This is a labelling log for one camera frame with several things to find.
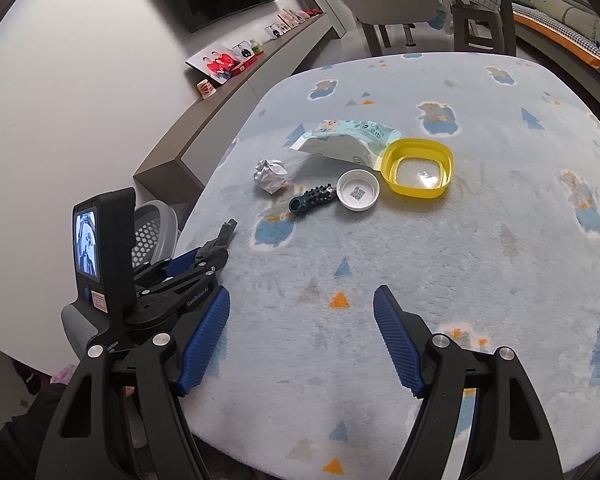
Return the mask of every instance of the gripper camera screen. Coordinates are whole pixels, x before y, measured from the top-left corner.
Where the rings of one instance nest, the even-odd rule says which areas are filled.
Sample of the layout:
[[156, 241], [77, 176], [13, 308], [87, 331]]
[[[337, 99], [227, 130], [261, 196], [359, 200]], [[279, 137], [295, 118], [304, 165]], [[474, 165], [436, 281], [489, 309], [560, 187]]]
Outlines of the gripper camera screen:
[[75, 215], [75, 268], [95, 281], [100, 278], [97, 243], [96, 209], [80, 211]]

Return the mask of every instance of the crumpled paper ball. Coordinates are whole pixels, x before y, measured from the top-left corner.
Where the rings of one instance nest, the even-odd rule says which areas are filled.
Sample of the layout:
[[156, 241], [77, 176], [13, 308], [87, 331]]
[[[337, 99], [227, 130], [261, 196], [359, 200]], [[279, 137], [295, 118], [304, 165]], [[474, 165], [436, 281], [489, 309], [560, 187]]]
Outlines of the crumpled paper ball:
[[286, 182], [286, 170], [279, 160], [261, 160], [256, 166], [253, 181], [264, 191], [275, 193]]

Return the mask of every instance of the yellow lid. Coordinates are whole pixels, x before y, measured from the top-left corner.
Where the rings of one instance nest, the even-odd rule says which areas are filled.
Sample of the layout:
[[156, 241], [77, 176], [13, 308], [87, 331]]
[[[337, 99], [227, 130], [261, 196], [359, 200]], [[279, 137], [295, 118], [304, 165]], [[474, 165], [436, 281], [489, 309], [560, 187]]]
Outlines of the yellow lid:
[[384, 150], [380, 171], [396, 193], [435, 198], [451, 181], [454, 155], [448, 147], [435, 140], [398, 139]]

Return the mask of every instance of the orange blanket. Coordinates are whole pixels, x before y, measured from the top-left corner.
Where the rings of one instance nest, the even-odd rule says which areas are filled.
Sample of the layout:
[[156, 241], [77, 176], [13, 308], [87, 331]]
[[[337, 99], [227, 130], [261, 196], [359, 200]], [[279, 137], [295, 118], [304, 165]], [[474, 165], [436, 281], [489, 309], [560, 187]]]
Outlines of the orange blanket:
[[590, 54], [578, 44], [571, 41], [569, 38], [565, 38], [563, 35], [551, 30], [548, 27], [545, 27], [541, 23], [536, 22], [535, 20], [529, 19], [526, 16], [522, 16], [517, 13], [513, 13], [513, 19], [522, 25], [526, 25], [529, 28], [539, 32], [540, 34], [548, 37], [550, 40], [555, 41], [560, 46], [566, 48], [569, 52], [583, 60], [586, 64], [593, 68], [600, 68], [600, 58]]

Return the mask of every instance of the dining chair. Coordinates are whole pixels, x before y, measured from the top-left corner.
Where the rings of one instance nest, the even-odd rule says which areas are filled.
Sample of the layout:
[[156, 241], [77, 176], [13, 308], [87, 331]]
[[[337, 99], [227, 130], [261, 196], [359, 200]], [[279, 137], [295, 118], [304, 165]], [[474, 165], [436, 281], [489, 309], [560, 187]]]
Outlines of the dining chair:
[[[382, 56], [375, 25], [402, 25], [407, 46], [415, 46], [411, 36], [413, 23], [429, 22], [436, 17], [437, 0], [342, 0], [362, 23], [371, 56]], [[383, 39], [385, 46], [388, 38]]]
[[[465, 4], [456, 0], [451, 6], [454, 20], [454, 51], [455, 52], [487, 52], [490, 54], [510, 54], [507, 48], [502, 18], [497, 10], [489, 10], [477, 4]], [[471, 33], [469, 21], [487, 23], [491, 31], [490, 38], [482, 38]]]

